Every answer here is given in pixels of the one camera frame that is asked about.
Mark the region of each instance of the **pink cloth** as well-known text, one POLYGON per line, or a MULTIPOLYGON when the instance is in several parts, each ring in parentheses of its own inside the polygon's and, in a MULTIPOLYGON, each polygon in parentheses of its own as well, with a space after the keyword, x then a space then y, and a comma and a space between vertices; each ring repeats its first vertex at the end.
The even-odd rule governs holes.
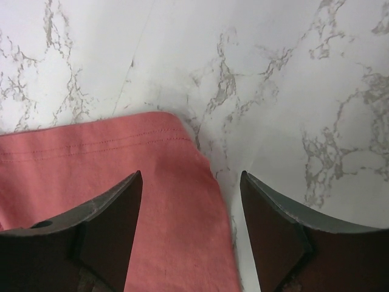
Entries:
POLYGON ((125 291, 240 291, 218 183, 179 119, 145 113, 0 137, 0 224, 29 227, 140 170, 125 291))

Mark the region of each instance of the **pink fabric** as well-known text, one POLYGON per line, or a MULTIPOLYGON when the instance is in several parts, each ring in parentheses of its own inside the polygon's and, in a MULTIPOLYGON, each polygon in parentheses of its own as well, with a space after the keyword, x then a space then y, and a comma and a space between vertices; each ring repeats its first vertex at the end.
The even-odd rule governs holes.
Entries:
POLYGON ((0 137, 0 224, 29 227, 136 170, 143 195, 125 291, 240 291, 218 184, 168 113, 0 137))

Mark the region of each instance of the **small hole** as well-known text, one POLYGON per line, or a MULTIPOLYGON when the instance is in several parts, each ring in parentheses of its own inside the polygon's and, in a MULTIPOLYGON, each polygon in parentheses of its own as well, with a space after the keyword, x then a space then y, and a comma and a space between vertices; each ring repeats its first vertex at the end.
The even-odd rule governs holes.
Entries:
POLYGON ((50 220, 44 220, 42 222, 39 222, 37 224, 34 224, 33 226, 31 226, 31 229, 34 229, 34 228, 41 228, 41 227, 48 227, 50 226, 51 224, 53 224, 52 221, 50 220))

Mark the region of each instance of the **white marble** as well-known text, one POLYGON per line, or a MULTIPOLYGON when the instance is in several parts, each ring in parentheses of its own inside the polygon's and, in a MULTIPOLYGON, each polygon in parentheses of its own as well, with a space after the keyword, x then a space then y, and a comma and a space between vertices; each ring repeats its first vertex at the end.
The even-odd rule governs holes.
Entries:
POLYGON ((191 130, 259 291, 250 170, 337 218, 389 227, 389 2, 0 0, 0 130, 148 110, 191 130))

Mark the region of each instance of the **fabric stitching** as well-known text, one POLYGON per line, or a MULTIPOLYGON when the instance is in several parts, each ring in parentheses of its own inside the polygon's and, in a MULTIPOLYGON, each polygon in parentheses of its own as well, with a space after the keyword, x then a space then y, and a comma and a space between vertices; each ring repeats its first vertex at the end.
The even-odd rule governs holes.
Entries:
POLYGON ((88 146, 88 145, 105 144, 105 143, 110 143, 110 142, 125 140, 125 139, 128 139, 128 138, 140 137, 140 136, 144 136, 144 135, 148 135, 148 134, 154 134, 154 133, 163 133, 163 132, 168 132, 168 131, 183 131, 183 129, 163 129, 163 130, 154 130, 154 131, 150 131, 150 132, 144 132, 144 133, 135 134, 135 135, 127 136, 127 137, 121 137, 121 138, 117 138, 117 139, 105 140, 105 141, 100 141, 100 142, 83 143, 83 144, 77 144, 77 145, 67 145, 67 146, 58 147, 58 148, 51 148, 51 149, 44 149, 44 150, 36 150, 36 151, 26 151, 26 152, 3 152, 3 153, 0 153, 0 155, 23 155, 23 154, 43 153, 43 152, 49 152, 49 151, 55 151, 55 150, 62 150, 62 149, 74 148, 74 147, 82 147, 82 146, 88 146))
POLYGON ((42 161, 42 160, 47 160, 47 159, 67 157, 67 156, 73 156, 73 155, 98 153, 98 152, 105 152, 105 151, 109 151, 109 150, 118 150, 118 149, 123 149, 123 148, 127 148, 127 147, 133 147, 133 146, 148 145, 148 144, 152 144, 152 143, 156 143, 156 142, 179 141, 179 140, 191 142, 191 140, 189 138, 182 138, 182 137, 179 137, 179 138, 167 138, 167 139, 159 139, 159 140, 154 140, 154 141, 149 141, 149 142, 141 142, 141 143, 136 143, 136 144, 124 145, 124 146, 119 146, 119 147, 112 147, 112 148, 107 148, 107 149, 100 149, 100 150, 95 150, 95 151, 77 152, 77 153, 71 153, 71 154, 65 154, 65 155, 56 155, 56 156, 44 157, 44 158, 32 158, 32 159, 25 159, 25 160, 1 160, 0 163, 42 161))

